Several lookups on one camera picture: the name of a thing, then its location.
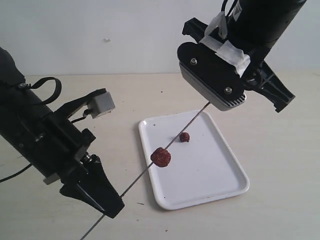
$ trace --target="small meat piece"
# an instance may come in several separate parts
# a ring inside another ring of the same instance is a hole
[[[151,161],[159,168],[164,168],[169,165],[171,160],[171,154],[162,147],[158,147],[151,154]]]
[[[187,132],[181,133],[179,137],[180,137],[180,141],[181,141],[182,143],[184,143],[184,142],[189,142],[189,141],[190,141],[190,135],[189,135],[189,133],[187,133]]]

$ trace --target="black strap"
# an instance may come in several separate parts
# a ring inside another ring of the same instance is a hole
[[[37,81],[35,84],[33,84],[32,86],[29,85],[28,87],[26,87],[26,89],[38,89],[40,88],[44,83],[46,83],[49,80],[54,80],[55,81],[55,89],[53,94],[46,100],[38,102],[38,103],[34,103],[31,104],[32,106],[36,106],[36,105],[47,105],[52,103],[53,101],[55,101],[59,95],[61,94],[61,90],[62,90],[62,84],[61,81],[53,76],[48,76],[48,77],[44,77],[41,78],[39,81]]]

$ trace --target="white wall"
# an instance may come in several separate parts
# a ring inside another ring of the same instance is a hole
[[[177,47],[192,40],[181,34],[184,22],[208,23],[221,3],[0,0],[0,46],[25,75],[174,73]],[[308,0],[274,46],[267,60],[275,70],[320,67],[319,9]]]

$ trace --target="white plastic tray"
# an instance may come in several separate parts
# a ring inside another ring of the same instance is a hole
[[[147,165],[158,147],[165,147],[198,111],[145,119],[139,132]],[[152,165],[149,176],[156,202],[176,210],[234,197],[249,189],[249,179],[216,127],[203,112],[186,130],[190,142],[177,139],[168,149],[167,167]]]

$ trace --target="table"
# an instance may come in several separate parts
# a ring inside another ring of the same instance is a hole
[[[255,92],[247,92],[246,103],[233,110],[221,112],[212,105],[206,110],[247,173],[248,192],[166,211],[157,205],[145,174],[124,197],[126,207],[120,214],[105,217],[86,239],[319,239],[320,72],[278,76],[296,95],[281,113]],[[76,126],[89,128],[96,136],[89,152],[100,156],[119,193],[146,167],[138,122],[200,109],[206,103],[180,74],[57,77],[63,87],[60,98],[49,105],[53,110],[99,88],[111,92],[116,105],[112,113],[88,117]],[[40,76],[26,79],[34,83]],[[35,92],[45,99],[53,84]],[[28,164],[3,138],[0,152],[1,178]],[[85,203],[60,195],[59,181],[46,186],[43,178],[32,167],[0,184],[1,239],[78,240],[101,216]]]

